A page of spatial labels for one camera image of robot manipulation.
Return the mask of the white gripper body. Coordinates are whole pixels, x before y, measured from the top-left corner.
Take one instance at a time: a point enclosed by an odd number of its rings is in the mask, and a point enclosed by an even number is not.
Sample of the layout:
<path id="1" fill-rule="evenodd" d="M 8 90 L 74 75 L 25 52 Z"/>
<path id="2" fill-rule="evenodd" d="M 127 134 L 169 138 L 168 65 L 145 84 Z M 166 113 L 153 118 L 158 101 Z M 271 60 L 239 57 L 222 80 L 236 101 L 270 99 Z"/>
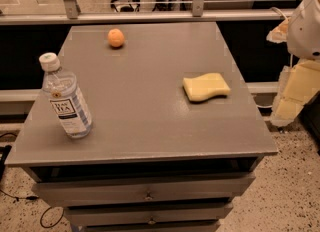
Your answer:
<path id="1" fill-rule="evenodd" d="M 302 59 L 320 59 L 320 2 L 303 0 L 293 12 L 287 32 L 290 54 Z"/>

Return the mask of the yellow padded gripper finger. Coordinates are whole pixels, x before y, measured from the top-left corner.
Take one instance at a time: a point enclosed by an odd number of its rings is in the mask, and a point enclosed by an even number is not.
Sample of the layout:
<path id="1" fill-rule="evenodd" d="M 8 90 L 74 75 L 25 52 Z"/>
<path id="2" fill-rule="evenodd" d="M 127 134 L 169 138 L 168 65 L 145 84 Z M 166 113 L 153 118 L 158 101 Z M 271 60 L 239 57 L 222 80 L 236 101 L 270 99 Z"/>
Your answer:
<path id="1" fill-rule="evenodd" d="M 283 43 L 287 41 L 289 19 L 283 20 L 278 26 L 271 30 L 266 40 L 272 43 Z"/>
<path id="2" fill-rule="evenodd" d="M 293 67 L 284 66 L 272 104 L 271 123 L 277 127 L 292 123 L 319 91 L 320 61 L 300 59 Z"/>

